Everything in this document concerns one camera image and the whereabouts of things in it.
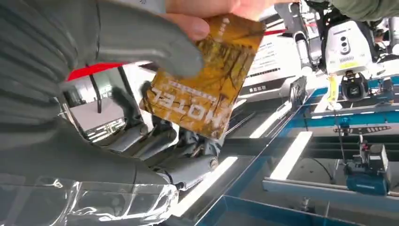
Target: red stripe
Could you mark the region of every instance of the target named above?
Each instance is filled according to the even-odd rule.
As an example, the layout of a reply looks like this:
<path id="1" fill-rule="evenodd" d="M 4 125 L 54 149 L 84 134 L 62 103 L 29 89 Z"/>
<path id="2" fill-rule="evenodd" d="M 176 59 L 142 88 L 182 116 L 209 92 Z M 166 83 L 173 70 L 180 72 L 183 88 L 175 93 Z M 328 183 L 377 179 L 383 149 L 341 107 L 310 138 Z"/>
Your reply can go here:
<path id="1" fill-rule="evenodd" d="M 264 32 L 264 36 L 272 35 L 272 34 L 281 34 L 281 33 L 284 33 L 284 32 L 286 32 L 286 29 L 283 29 L 283 30 L 274 30 L 274 31 L 265 31 L 265 32 Z"/>
<path id="2" fill-rule="evenodd" d="M 88 76 L 94 73 L 102 72 L 114 67 L 119 67 L 124 65 L 125 63 L 101 63 L 101 64 L 96 64 L 92 65 L 89 67 L 81 68 L 78 70 L 73 71 L 68 78 L 68 81 L 78 79 L 84 76 Z"/>

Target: human finger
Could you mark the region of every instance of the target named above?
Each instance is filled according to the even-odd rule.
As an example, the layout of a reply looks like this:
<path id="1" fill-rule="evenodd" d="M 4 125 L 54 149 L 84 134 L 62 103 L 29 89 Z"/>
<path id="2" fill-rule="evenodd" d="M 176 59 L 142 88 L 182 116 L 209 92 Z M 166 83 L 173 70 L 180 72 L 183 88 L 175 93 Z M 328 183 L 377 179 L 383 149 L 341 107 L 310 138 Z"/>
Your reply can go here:
<path id="1" fill-rule="evenodd" d="M 209 25 L 201 18 L 171 13 L 162 16 L 177 24 L 191 40 L 202 40 L 209 34 Z"/>

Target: camera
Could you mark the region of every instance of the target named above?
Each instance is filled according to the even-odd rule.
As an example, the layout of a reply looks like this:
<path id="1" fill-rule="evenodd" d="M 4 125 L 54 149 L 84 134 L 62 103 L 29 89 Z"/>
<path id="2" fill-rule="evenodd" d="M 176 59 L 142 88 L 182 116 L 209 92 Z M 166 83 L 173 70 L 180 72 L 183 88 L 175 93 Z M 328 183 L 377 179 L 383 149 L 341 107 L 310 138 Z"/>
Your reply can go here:
<path id="1" fill-rule="evenodd" d="M 362 73 L 347 71 L 342 77 L 341 94 L 351 102 L 356 102 L 368 96 L 368 81 Z"/>

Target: ceiling light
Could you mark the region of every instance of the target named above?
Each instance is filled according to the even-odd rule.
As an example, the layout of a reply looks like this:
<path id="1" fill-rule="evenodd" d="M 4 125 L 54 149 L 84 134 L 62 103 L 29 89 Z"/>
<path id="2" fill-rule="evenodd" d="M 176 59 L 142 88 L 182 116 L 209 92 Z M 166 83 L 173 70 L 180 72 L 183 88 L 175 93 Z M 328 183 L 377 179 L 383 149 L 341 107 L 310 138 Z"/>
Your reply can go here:
<path id="1" fill-rule="evenodd" d="M 301 156 L 305 146 L 308 144 L 313 132 L 300 132 L 296 139 L 288 148 L 284 157 L 278 163 L 277 167 L 271 173 L 270 179 L 286 180 L 292 168 L 295 166 Z"/>
<path id="2" fill-rule="evenodd" d="M 173 209 L 172 214 L 181 217 L 230 166 L 237 160 L 237 157 L 227 157 L 213 172 L 199 183 L 188 195 L 186 195 Z"/>
<path id="3" fill-rule="evenodd" d="M 252 134 L 249 136 L 249 138 L 260 138 L 263 133 L 267 131 L 267 129 L 273 125 L 273 123 L 283 117 L 289 110 L 291 110 L 292 103 L 286 102 L 284 104 L 284 107 L 273 113 L 266 121 L 264 121 Z"/>
<path id="4" fill-rule="evenodd" d="M 235 104 L 234 107 L 233 107 L 233 110 L 236 109 L 237 107 L 239 107 L 239 106 L 245 104 L 246 101 L 247 101 L 247 99 L 242 99 L 242 100 L 236 102 L 236 104 Z"/>

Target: black cable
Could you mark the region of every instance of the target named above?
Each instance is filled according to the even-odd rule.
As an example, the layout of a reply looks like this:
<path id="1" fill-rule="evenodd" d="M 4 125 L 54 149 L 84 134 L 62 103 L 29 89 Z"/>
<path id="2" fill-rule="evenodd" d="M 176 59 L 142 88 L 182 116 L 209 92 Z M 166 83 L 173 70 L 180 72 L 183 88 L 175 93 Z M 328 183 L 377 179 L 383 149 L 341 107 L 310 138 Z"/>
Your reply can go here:
<path id="1" fill-rule="evenodd" d="M 343 152 L 343 142 L 342 142 L 342 136 L 341 136 L 341 127 L 339 126 L 338 118 L 337 118 L 337 113 L 336 113 L 336 110 L 335 110 L 334 106 L 333 106 L 333 110 L 334 110 L 335 124 L 336 124 L 337 127 L 338 127 L 338 138 L 339 138 L 339 144 L 340 144 L 340 146 L 341 146 L 342 159 L 343 159 L 344 164 L 346 165 L 345 154 L 344 154 L 344 152 Z"/>
<path id="2" fill-rule="evenodd" d="M 314 158 L 311 158 L 312 160 L 314 160 L 315 162 L 317 162 L 320 166 L 322 166 L 323 167 L 323 169 L 326 171 L 326 173 L 328 174 L 328 177 L 330 178 L 330 182 L 331 182 L 331 184 L 333 183 L 333 181 L 334 181 L 334 178 L 333 178 L 333 176 L 330 174 L 330 172 L 327 170 L 327 168 L 323 165 L 323 164 L 321 164 L 321 162 L 319 162 L 317 159 L 314 159 Z"/>

